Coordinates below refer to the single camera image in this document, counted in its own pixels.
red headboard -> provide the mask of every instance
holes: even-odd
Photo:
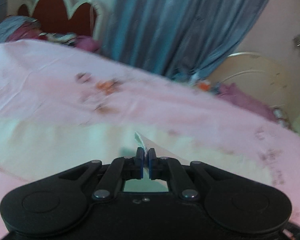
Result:
[[[40,21],[44,32],[76,33],[98,38],[97,21],[100,19],[96,4],[80,2],[72,6],[71,0],[37,0],[34,5],[26,2],[19,7],[18,15],[30,16]]]

pink blanket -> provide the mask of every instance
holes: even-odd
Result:
[[[122,85],[108,95],[96,93],[93,82],[76,82],[84,72]],[[0,116],[77,125],[149,123],[245,155],[271,168],[273,186],[289,196],[291,220],[300,225],[300,137],[208,93],[77,49],[22,40],[0,44]],[[0,198],[22,183],[0,172]]]

headboard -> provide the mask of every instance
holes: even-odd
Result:
[[[236,83],[261,102],[292,113],[290,83],[283,66],[255,52],[230,55],[209,77],[212,84]]]
[[[71,0],[25,1],[18,15],[30,16],[41,22],[47,33],[76,33],[100,40],[104,27],[104,10],[93,1],[85,0],[73,4]]]

cream fabric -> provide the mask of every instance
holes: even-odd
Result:
[[[243,156],[202,148],[192,138],[170,135],[151,126],[56,126],[0,119],[0,168],[30,181],[95,159],[108,164],[114,158],[135,155],[138,145],[154,147],[158,156],[175,157],[182,164],[200,160],[271,184],[266,167]]]

screw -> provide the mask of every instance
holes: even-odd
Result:
[[[198,196],[198,192],[194,189],[186,189],[181,194],[186,199],[194,199]]]
[[[105,199],[110,196],[110,192],[105,189],[99,189],[94,193],[94,196],[98,199]]]

